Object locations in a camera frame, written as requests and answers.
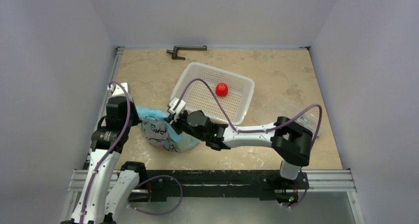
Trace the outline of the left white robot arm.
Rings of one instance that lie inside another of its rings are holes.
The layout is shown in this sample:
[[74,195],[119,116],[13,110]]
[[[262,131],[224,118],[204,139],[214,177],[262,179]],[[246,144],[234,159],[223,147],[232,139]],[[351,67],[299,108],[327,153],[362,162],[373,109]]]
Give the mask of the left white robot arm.
[[144,163],[125,162],[115,184],[110,185],[130,128],[140,122],[132,99],[112,96],[100,121],[105,125],[98,125],[91,136],[87,177],[68,224],[115,224],[119,212],[128,205],[131,191],[147,184]]

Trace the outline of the light blue plastic bag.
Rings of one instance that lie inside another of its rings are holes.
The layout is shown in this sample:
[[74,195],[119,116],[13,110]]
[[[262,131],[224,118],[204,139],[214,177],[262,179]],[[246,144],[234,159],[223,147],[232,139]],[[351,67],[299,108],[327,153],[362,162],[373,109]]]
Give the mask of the light blue plastic bag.
[[196,147],[201,141],[186,133],[178,134],[174,128],[165,121],[168,114],[148,107],[136,107],[141,120],[138,124],[144,132],[148,143],[157,148],[170,152],[185,152]]

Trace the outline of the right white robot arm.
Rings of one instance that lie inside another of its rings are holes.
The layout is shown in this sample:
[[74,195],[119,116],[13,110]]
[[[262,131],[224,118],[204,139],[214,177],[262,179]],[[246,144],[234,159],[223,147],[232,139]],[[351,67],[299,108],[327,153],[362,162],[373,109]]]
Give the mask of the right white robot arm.
[[262,126],[234,127],[212,122],[198,110],[170,112],[167,121],[178,134],[191,135],[213,150],[272,148],[283,159],[277,181],[284,188],[295,184],[300,169],[309,165],[313,133],[288,117],[278,117],[276,122]]

